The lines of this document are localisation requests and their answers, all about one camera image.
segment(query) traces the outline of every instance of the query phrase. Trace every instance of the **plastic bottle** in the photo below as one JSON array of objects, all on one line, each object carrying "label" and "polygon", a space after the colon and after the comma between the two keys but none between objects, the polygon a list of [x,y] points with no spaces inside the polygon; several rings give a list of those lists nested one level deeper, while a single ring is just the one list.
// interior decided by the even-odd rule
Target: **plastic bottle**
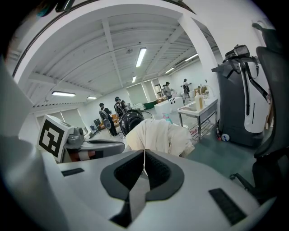
[{"label": "plastic bottle", "polygon": [[196,93],[196,96],[195,96],[195,102],[196,102],[197,111],[200,111],[204,108],[203,98],[202,98],[202,96],[199,95],[198,92]]}]

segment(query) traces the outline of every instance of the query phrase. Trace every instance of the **person wearing backpack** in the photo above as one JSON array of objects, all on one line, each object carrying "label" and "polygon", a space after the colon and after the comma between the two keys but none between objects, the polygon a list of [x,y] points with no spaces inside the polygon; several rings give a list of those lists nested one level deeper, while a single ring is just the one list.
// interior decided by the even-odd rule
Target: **person wearing backpack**
[{"label": "person wearing backpack", "polygon": [[100,114],[101,119],[102,120],[106,120],[106,119],[109,120],[109,122],[112,126],[109,131],[110,131],[112,136],[117,136],[117,130],[116,130],[114,123],[112,121],[112,118],[110,116],[112,114],[112,112],[109,109],[105,108],[103,103],[100,103],[99,106],[100,106],[99,114]]},{"label": "person wearing backpack", "polygon": [[126,105],[124,100],[121,100],[119,97],[115,98],[115,105],[114,105],[114,110],[116,111],[119,119],[121,119],[121,117],[125,114],[125,112],[127,111],[126,109]]}]

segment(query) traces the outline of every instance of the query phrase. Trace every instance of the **white cloth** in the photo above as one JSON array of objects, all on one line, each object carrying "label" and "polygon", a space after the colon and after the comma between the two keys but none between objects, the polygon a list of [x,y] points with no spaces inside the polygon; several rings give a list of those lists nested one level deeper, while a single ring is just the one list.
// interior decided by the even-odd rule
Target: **white cloth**
[{"label": "white cloth", "polygon": [[187,129],[164,119],[142,121],[126,135],[126,142],[132,150],[151,149],[183,157],[195,149]]}]

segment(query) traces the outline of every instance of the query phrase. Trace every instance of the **green floor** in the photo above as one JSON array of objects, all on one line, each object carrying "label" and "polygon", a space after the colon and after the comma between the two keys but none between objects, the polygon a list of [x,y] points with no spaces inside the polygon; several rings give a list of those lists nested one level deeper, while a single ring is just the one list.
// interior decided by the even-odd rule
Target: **green floor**
[{"label": "green floor", "polygon": [[[265,130],[265,141],[270,131]],[[252,165],[255,163],[254,153],[256,149],[247,148],[231,142],[218,141],[214,129],[206,134],[199,143],[195,144],[195,150],[187,158],[206,164],[225,177],[233,173],[241,174],[252,185]]]}]

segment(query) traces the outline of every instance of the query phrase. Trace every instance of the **ceiling light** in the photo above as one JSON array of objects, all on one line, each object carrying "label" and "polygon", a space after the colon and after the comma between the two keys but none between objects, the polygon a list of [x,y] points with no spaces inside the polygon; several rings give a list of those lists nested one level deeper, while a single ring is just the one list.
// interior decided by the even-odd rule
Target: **ceiling light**
[{"label": "ceiling light", "polygon": [[142,62],[142,60],[144,58],[145,52],[146,52],[146,48],[145,47],[140,49],[139,58],[138,58],[138,60],[136,62],[136,66],[135,67],[140,67],[140,64],[141,64],[141,62]]},{"label": "ceiling light", "polygon": [[198,54],[193,55],[192,57],[186,59],[185,61],[187,62],[187,61],[191,60],[192,58],[195,58],[196,56],[198,56]]},{"label": "ceiling light", "polygon": [[175,68],[172,67],[170,70],[168,70],[165,74],[169,73],[170,71],[174,70]]},{"label": "ceiling light", "polygon": [[74,93],[58,92],[58,91],[54,91],[54,92],[52,92],[52,95],[53,95],[53,96],[70,96],[70,97],[75,96]]}]

